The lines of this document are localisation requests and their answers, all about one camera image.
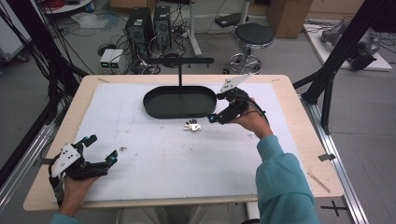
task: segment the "black clamp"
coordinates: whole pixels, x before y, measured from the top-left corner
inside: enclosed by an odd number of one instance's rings
[[[321,156],[318,156],[318,158],[321,160],[321,161],[327,161],[327,160],[329,160],[329,161],[332,161],[332,160],[334,160],[335,159],[335,156],[333,155],[333,154],[323,154],[323,155],[321,155]]]

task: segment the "desk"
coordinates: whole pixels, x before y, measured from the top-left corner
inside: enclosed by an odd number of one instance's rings
[[[183,77],[184,84],[188,83],[222,83],[226,77],[234,76],[205,76],[186,75]],[[161,82],[163,84],[177,83],[177,76],[88,76],[83,79],[78,92],[70,105],[59,132],[57,133],[47,158],[53,158],[64,143],[73,143],[76,133],[84,114],[90,105],[96,86],[99,83],[152,83]],[[324,154],[324,149],[317,137],[317,134],[306,115],[304,108],[292,87],[290,80],[286,76],[254,76],[246,82],[251,83],[271,83],[276,94],[276,98],[284,113],[286,122],[289,125],[290,133],[294,143],[299,150],[300,159],[305,170],[309,173],[308,182],[315,197],[337,197],[344,194],[343,187],[328,161],[320,161],[319,155]],[[58,209],[52,202],[53,195],[48,181],[48,167],[43,165],[35,179],[31,190],[23,204],[25,210],[50,210]],[[198,203],[237,203],[255,202],[257,196],[234,196],[234,197],[202,197],[202,198],[180,198],[166,200],[137,200],[122,202],[99,202],[87,203],[84,207],[129,207],[129,206],[152,206],[152,205],[177,205],[177,204],[198,204]]]

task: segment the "white device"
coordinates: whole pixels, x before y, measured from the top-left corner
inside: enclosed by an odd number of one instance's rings
[[[111,74],[110,73],[110,59],[111,56],[113,55],[114,49],[106,49],[105,52],[102,55],[102,58],[100,59],[100,64],[102,66],[103,69],[103,73],[105,75],[107,74]]]
[[[220,92],[229,91],[230,89],[235,88],[237,85],[241,84],[242,82],[244,82],[246,79],[248,79],[253,75],[254,75],[253,73],[248,73],[233,78],[226,78],[223,86],[220,89]]]
[[[125,70],[123,49],[106,49],[100,64],[104,74],[122,74]]]
[[[67,167],[69,167],[73,162],[78,160],[80,157],[79,153],[72,145],[67,144],[64,148],[62,148],[61,155],[59,159],[55,162],[52,168],[52,177],[56,177],[61,172],[63,172]]]
[[[122,74],[125,70],[123,49],[114,49],[109,62],[112,74]]]

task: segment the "black stool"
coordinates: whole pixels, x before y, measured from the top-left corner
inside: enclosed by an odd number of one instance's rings
[[[231,57],[230,68],[239,74],[260,73],[262,61],[251,53],[254,49],[265,49],[273,43],[274,36],[271,28],[257,23],[246,23],[236,27],[234,37],[236,42],[247,51]]]

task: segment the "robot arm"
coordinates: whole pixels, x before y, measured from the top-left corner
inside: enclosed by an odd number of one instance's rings
[[[64,172],[74,180],[83,180],[107,175],[108,169],[117,162],[117,150],[107,156],[104,162],[90,163],[85,161],[83,157],[84,147],[89,147],[96,140],[96,135],[91,135],[91,137],[84,137],[75,144],[66,144],[50,162],[49,182],[59,206],[62,205],[64,198]]]
[[[234,87],[231,90],[218,93],[216,96],[219,100],[226,99],[230,103],[224,110],[222,110],[218,114],[211,114],[207,116],[210,123],[214,123],[214,122],[218,122],[220,124],[228,123],[232,119],[235,119],[236,117],[243,115],[245,111],[248,109],[248,105],[253,105],[260,113],[260,115],[268,123],[268,119],[265,116],[265,111],[262,111],[262,109],[249,98],[248,94],[245,91],[242,91],[237,87]]]
[[[332,29],[323,31],[320,41],[323,43],[329,42],[334,47],[344,34],[348,25],[348,22],[341,21]],[[370,32],[367,31],[346,60],[350,63],[353,69],[362,70],[376,60],[373,55],[377,53],[378,50],[379,38],[371,35]]]

